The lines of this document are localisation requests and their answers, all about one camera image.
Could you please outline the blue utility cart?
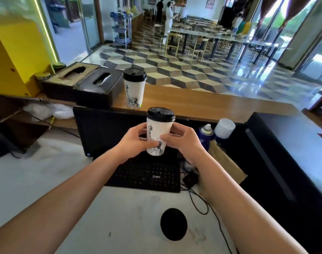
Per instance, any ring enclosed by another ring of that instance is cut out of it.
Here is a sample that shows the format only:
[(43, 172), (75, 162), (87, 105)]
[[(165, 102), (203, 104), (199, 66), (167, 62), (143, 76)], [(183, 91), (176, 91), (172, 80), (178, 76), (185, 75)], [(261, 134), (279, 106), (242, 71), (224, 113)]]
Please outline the blue utility cart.
[(132, 15), (126, 12), (111, 12), (110, 17), (113, 23), (113, 44), (129, 49), (132, 46)]

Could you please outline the black tissue box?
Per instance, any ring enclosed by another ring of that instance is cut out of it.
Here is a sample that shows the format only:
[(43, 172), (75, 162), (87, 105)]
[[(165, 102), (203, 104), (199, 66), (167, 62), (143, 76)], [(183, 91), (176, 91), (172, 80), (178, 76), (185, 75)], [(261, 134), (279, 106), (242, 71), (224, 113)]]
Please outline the black tissue box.
[(122, 71), (100, 67), (72, 90), (77, 106), (110, 110), (124, 87)]

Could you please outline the black computer mouse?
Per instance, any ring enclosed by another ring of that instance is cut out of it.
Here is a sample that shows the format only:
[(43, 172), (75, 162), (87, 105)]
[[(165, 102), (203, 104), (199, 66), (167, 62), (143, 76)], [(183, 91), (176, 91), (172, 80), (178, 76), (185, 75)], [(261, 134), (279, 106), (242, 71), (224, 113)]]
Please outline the black computer mouse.
[(199, 175), (194, 171), (190, 171), (188, 174), (183, 177), (183, 184), (187, 189), (191, 189), (193, 186), (198, 184)]

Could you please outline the black counter machine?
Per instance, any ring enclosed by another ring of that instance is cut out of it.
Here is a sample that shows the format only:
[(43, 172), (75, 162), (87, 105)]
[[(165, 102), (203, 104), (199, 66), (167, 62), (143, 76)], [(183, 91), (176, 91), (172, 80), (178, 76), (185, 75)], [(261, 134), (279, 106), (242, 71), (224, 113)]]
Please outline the black counter machine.
[(254, 112), (226, 140), (241, 187), (310, 254), (322, 253), (322, 130), (303, 116)]

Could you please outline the person's right forearm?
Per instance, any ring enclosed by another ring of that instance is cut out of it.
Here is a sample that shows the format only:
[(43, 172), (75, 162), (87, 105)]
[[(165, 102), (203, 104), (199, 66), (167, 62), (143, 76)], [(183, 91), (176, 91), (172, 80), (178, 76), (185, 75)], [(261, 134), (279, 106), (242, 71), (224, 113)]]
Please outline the person's right forearm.
[(241, 254), (308, 254), (205, 149), (189, 154)]

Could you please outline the dark trash bin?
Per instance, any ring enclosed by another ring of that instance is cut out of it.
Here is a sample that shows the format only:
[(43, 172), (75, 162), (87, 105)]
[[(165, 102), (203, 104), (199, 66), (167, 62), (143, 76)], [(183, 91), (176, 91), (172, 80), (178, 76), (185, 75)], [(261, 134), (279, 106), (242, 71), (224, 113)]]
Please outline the dark trash bin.
[(69, 21), (66, 15), (66, 7), (53, 3), (47, 4), (48, 13), (51, 18), (52, 24), (58, 28), (70, 28)]

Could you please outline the person's right hand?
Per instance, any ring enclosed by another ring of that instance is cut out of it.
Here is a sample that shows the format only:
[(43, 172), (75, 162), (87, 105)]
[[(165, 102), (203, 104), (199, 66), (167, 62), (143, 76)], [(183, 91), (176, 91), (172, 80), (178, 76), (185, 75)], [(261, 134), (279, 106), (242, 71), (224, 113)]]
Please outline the person's right hand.
[(174, 122), (169, 134), (178, 135), (178, 151), (189, 163), (198, 166), (198, 162), (204, 157), (206, 150), (194, 129)]

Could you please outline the small jar yellow lid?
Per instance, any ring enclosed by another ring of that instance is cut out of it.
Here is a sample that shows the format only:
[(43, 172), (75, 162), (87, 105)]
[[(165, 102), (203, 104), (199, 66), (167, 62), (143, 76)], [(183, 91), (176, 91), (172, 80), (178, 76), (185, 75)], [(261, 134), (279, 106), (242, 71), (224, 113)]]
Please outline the small jar yellow lid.
[(33, 74), (33, 78), (35, 79), (36, 84), (41, 91), (43, 90), (42, 82), (48, 79), (50, 76), (51, 74), (49, 72), (36, 72)]

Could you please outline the white paper cup black lid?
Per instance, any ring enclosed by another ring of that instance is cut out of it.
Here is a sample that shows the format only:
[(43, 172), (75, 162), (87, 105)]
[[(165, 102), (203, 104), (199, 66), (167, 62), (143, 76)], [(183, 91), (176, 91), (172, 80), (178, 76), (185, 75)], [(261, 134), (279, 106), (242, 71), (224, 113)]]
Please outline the white paper cup black lid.
[(143, 102), (147, 74), (141, 68), (127, 68), (122, 73), (127, 106), (131, 109), (140, 109)]
[(147, 140), (157, 141), (158, 146), (147, 149), (152, 156), (163, 155), (167, 143), (160, 136), (169, 134), (172, 124), (176, 119), (174, 111), (163, 107), (150, 107), (146, 113), (147, 117)]

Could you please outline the white plastic cap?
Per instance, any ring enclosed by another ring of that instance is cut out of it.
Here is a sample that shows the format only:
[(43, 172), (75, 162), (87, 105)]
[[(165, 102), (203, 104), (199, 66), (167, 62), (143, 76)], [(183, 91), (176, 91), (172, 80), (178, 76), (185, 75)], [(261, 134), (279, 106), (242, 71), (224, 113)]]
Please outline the white plastic cap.
[(236, 125), (232, 120), (223, 118), (220, 119), (218, 124), (216, 125), (214, 134), (217, 138), (225, 140), (229, 138), (235, 128)]

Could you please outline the yellow cabinet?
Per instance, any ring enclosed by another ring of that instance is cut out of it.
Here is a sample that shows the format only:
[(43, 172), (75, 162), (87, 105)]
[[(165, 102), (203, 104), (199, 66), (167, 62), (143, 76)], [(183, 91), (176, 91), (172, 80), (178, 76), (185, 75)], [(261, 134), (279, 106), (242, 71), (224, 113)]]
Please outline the yellow cabinet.
[(0, 23), (0, 95), (35, 97), (34, 74), (45, 72), (51, 60), (35, 22)]

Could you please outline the person's left forearm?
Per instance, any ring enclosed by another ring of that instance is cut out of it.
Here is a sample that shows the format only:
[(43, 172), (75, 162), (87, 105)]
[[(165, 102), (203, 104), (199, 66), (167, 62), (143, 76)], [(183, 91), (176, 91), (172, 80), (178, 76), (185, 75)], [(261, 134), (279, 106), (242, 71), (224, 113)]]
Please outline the person's left forearm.
[(0, 254), (54, 254), (128, 159), (113, 148), (21, 211), (0, 227)]

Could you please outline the wooden metal stool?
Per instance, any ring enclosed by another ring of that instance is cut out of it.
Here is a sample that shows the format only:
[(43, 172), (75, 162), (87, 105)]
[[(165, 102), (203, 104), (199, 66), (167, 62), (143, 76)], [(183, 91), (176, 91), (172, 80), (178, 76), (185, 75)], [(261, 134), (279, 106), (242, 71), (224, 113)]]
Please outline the wooden metal stool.
[(197, 37), (195, 39), (195, 42), (193, 44), (189, 45), (189, 52), (188, 52), (187, 57), (189, 57), (190, 52), (192, 52), (190, 62), (192, 62), (195, 54), (197, 55), (196, 59), (199, 57), (199, 55), (201, 55), (200, 62), (202, 61), (205, 51), (206, 51), (208, 41), (209, 41), (209, 38)]
[(180, 47), (180, 41), (184, 37), (182, 34), (177, 33), (169, 33), (167, 36), (166, 44), (165, 44), (165, 53), (171, 54), (171, 49), (175, 49), (175, 58), (178, 55), (179, 47)]

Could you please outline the black round desk grommet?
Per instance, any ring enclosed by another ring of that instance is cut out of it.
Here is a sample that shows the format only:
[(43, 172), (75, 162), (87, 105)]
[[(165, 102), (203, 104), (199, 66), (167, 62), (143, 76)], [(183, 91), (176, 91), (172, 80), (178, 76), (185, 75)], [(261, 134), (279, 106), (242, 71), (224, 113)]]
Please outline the black round desk grommet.
[(161, 216), (160, 227), (167, 239), (179, 241), (186, 235), (188, 223), (185, 215), (179, 209), (169, 208)]

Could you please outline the brown paper bag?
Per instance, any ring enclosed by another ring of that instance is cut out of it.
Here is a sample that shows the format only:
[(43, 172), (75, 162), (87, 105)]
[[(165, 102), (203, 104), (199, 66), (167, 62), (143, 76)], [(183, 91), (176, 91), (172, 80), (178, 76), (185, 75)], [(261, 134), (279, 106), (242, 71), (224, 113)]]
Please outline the brown paper bag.
[(188, 152), (199, 172), (199, 192), (206, 200), (210, 197), (248, 196), (241, 185), (247, 175), (217, 144), (213, 144), (213, 153), (215, 148), (218, 149), (217, 159), (207, 152), (198, 140)]

